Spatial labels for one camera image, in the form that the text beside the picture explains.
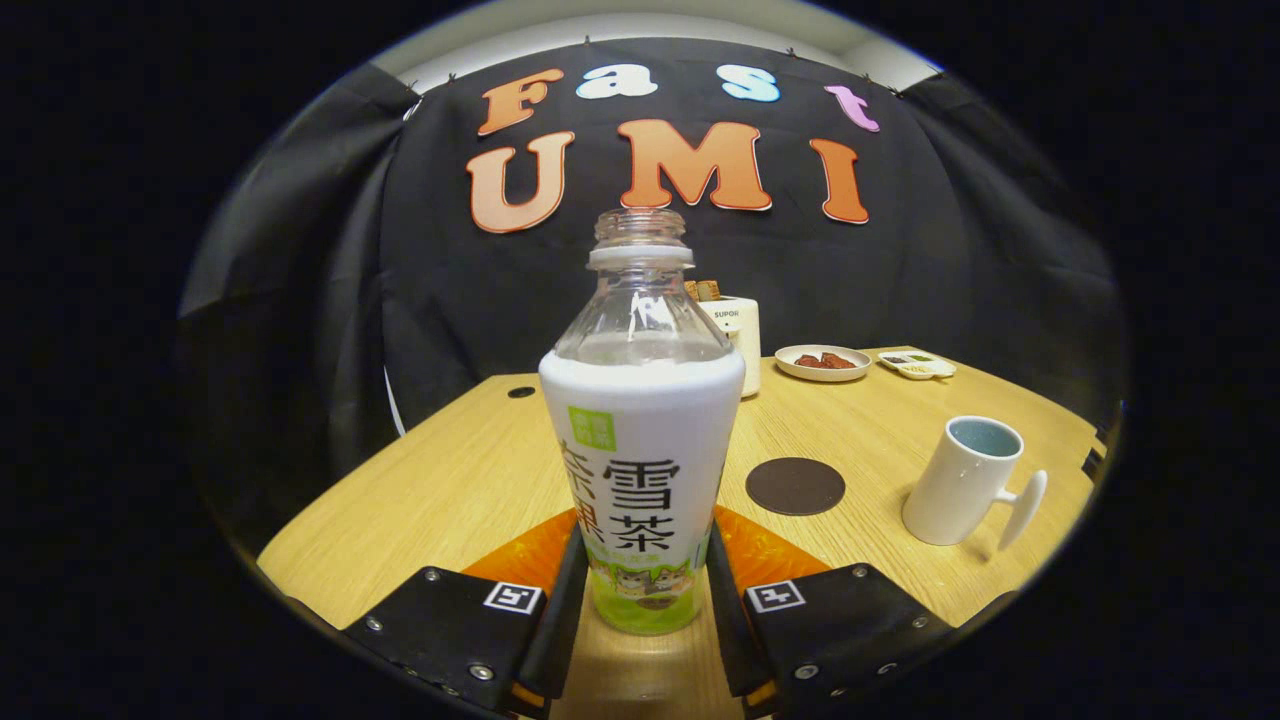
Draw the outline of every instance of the bottle cap opening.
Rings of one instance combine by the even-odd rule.
[[[685,219],[666,208],[620,208],[602,213],[595,223],[595,250],[588,268],[652,260],[659,265],[692,268],[694,252],[680,241]]]

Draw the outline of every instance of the white ceiling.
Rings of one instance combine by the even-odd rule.
[[[791,37],[836,56],[844,56],[876,37],[872,31],[842,15],[797,0],[494,0],[422,29],[372,61],[388,73],[401,76],[495,35],[605,13],[728,20]]]

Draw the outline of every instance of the orange letter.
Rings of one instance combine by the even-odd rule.
[[[631,140],[631,190],[622,193],[625,208],[666,208],[671,193],[662,188],[659,169],[689,205],[717,173],[712,205],[731,210],[768,210],[773,199],[760,187],[755,141],[760,131],[741,123],[716,123],[694,150],[667,120],[631,120],[618,126]]]
[[[552,68],[507,85],[499,85],[481,95],[489,100],[489,119],[480,126],[477,131],[480,137],[532,118],[534,110],[525,108],[525,100],[529,100],[530,105],[541,102],[547,97],[547,83],[556,82],[562,77],[564,73],[559,68]]]
[[[573,133],[553,132],[529,143],[529,150],[538,155],[538,190],[521,205],[507,204],[507,160],[516,156],[515,147],[499,147],[472,158],[467,172],[471,173],[471,219],[476,227],[507,233],[529,229],[552,217],[564,197],[564,146],[570,142],[573,142]]]
[[[822,172],[827,176],[827,201],[822,211],[832,220],[860,225],[870,215],[858,199],[858,178],[854,177],[854,163],[858,152],[829,140],[810,140],[809,147],[822,158]]]

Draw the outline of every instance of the white dish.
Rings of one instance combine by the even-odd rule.
[[[897,370],[902,377],[913,380],[927,380],[929,378],[950,378],[956,374],[956,366],[923,350],[895,350],[881,352],[879,360],[887,368]]]
[[[823,352],[838,355],[852,363],[855,366],[831,369],[796,365],[796,360],[799,360],[801,355],[813,355],[814,357],[822,360]],[[870,355],[849,347],[840,347],[838,345],[792,345],[778,350],[773,354],[773,357],[778,361],[778,368],[781,368],[783,373],[795,375],[804,380],[817,380],[819,383],[842,383],[846,380],[855,380],[865,375],[867,370],[872,366]]]

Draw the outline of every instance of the white mug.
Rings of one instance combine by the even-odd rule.
[[[733,347],[742,354],[742,360],[746,360],[742,397],[760,392],[760,309],[756,302],[748,297],[722,295],[719,300],[705,300],[699,305],[724,331]]]
[[[929,544],[956,544],[978,528],[992,502],[1006,502],[1014,514],[1000,538],[1005,550],[1027,529],[1048,483],[1038,470],[1021,495],[1005,489],[1021,455],[1023,438],[1009,425],[978,415],[952,418],[902,506],[906,529]]]

